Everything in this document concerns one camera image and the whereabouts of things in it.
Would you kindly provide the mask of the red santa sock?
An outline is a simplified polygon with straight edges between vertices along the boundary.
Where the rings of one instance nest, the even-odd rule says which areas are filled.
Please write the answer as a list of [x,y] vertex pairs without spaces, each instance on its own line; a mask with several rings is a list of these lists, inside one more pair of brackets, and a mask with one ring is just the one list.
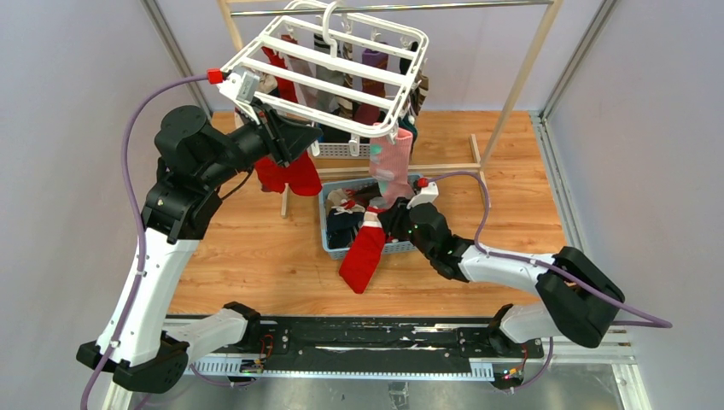
[[307,151],[284,168],[283,178],[297,196],[316,196],[322,190],[318,171]]

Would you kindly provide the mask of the red snowman sock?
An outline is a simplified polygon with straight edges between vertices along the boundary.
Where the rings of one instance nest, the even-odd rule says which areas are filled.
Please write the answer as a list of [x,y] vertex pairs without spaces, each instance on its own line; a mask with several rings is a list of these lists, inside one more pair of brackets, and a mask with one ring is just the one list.
[[283,193],[286,189],[284,171],[269,157],[263,157],[254,164],[254,170],[263,192]]

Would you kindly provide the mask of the red white cuff sock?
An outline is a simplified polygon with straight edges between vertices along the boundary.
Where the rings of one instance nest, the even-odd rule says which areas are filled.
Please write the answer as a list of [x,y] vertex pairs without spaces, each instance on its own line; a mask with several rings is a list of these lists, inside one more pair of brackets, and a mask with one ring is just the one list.
[[380,208],[365,211],[362,226],[345,255],[339,275],[355,294],[363,294],[380,262],[387,235],[378,215]]

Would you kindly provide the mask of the white clip sock hanger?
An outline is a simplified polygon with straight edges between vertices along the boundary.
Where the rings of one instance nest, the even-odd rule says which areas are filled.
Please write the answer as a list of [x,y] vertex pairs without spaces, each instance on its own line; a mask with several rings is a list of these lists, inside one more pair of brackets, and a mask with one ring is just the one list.
[[[425,32],[377,18],[371,15],[369,7],[346,8],[340,1],[292,1],[284,9],[267,12],[267,16],[271,17],[271,22],[221,68],[225,79],[232,69],[244,67],[259,76],[266,74],[288,80],[294,85],[304,85],[313,91],[322,90],[349,97],[361,105],[380,109],[385,113],[384,119],[378,125],[365,125],[358,120],[345,119],[329,111],[308,107],[302,102],[273,97],[258,89],[255,92],[255,97],[280,113],[348,132],[353,139],[388,137],[394,142],[399,129],[398,119],[408,107],[408,98],[417,88],[417,75],[426,61],[429,37]],[[321,34],[330,46],[328,56],[313,48],[314,33]],[[369,49],[385,56],[408,60],[410,66],[404,73],[396,73],[362,62],[347,61],[340,56],[345,42],[362,50]],[[319,80],[314,74],[276,67],[261,60],[264,49],[276,51],[283,57],[294,57],[313,68],[320,65],[340,73],[350,73],[353,79],[389,85],[396,92],[391,97],[380,97],[371,92],[347,89]]]

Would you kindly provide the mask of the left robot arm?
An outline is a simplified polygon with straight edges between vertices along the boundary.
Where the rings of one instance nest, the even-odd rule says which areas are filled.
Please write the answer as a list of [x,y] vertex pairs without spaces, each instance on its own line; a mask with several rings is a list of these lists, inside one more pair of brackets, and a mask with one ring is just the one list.
[[106,329],[76,354],[125,390],[165,393],[207,354],[231,345],[248,353],[261,344],[259,313],[238,302],[178,330],[163,327],[180,276],[222,205],[220,187],[262,159],[289,165],[322,134],[260,101],[252,111],[256,120],[230,133],[214,128],[193,105],[161,121],[154,139],[161,164],[137,210],[140,237],[129,277]]

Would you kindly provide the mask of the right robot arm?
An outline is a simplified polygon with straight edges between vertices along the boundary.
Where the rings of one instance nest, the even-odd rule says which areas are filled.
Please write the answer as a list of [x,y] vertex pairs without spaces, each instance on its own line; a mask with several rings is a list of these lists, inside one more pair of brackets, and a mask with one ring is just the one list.
[[379,215],[383,230],[411,242],[443,278],[492,283],[536,294],[540,302],[506,304],[483,331],[482,345],[507,356],[541,337],[567,337],[595,349],[622,304],[623,292],[579,249],[523,254],[478,245],[452,233],[430,202],[411,207],[399,199]]

